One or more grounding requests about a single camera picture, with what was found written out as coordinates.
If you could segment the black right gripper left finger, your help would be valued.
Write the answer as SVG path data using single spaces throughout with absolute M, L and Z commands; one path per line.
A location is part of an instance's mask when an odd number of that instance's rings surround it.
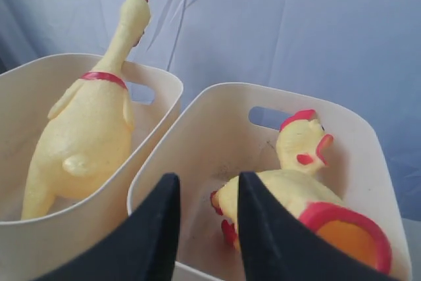
M 167 173 L 117 229 L 41 280 L 171 280 L 179 234 L 180 181 Z

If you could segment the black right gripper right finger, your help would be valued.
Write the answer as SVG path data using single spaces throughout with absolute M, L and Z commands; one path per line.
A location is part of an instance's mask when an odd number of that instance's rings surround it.
M 369 266 L 318 236 L 331 222 L 363 228 L 372 238 L 376 264 Z M 372 220 L 348 208 L 315 202 L 294 217 L 254 172 L 238 187 L 239 243 L 247 280 L 391 280 L 391 247 Z

